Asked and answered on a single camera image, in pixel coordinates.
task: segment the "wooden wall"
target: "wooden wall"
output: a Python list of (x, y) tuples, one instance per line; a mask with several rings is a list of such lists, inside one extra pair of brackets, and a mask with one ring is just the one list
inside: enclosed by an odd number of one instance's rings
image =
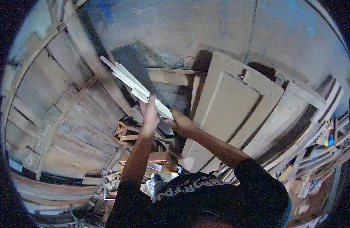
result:
[[(25, 47), (32, 53), (40, 43), (32, 34)], [(8, 156), (34, 172), (44, 156), (42, 171), (67, 177), (83, 178), (91, 170), (102, 169), (116, 151), (111, 136), (125, 114), (99, 81), (86, 89), (51, 133), (71, 99), (94, 76), (65, 31), (37, 55), (15, 94), (11, 88), (21, 66), (7, 69), (2, 94), (6, 100), (14, 96), (6, 122)], [(54, 134), (51, 142), (47, 141), (50, 134)], [(43, 155), (46, 142), (50, 146)]]

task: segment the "black t-shirt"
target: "black t-shirt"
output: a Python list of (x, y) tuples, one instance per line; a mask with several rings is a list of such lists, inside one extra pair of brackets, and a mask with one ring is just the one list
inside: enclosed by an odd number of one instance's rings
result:
[(285, 227), (291, 202), (284, 186), (252, 159), (235, 176), (238, 186), (205, 173), (178, 176), (153, 200), (123, 182), (106, 227), (190, 227), (202, 216), (234, 227)]

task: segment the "hand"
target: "hand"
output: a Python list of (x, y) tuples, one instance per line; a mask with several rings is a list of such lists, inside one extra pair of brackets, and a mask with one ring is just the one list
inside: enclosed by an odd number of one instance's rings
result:
[(154, 136), (154, 132), (159, 124), (160, 118), (157, 115), (155, 106), (156, 95), (151, 95), (148, 99), (148, 104), (140, 101), (140, 108), (143, 115), (143, 126), (141, 128), (141, 135), (149, 138)]
[(173, 114), (174, 121), (166, 119), (165, 122), (167, 125), (172, 127), (178, 134), (191, 138), (195, 130), (198, 129), (193, 121), (184, 116), (179, 110), (172, 109), (171, 112)]

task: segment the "yellow object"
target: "yellow object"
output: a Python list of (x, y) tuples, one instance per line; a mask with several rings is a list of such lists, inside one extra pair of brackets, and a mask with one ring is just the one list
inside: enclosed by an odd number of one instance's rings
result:
[(293, 167), (288, 166), (287, 169), (282, 173), (282, 175), (279, 176), (279, 181), (284, 180), (292, 170), (293, 170)]

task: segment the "concrete wall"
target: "concrete wall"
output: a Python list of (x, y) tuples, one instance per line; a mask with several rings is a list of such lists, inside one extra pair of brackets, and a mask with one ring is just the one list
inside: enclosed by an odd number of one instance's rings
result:
[(140, 41), (148, 66), (191, 69), (200, 50), (278, 68), (317, 88), (332, 74), (348, 108), (350, 59), (324, 18), (305, 0), (98, 0), (83, 8), (104, 49)]

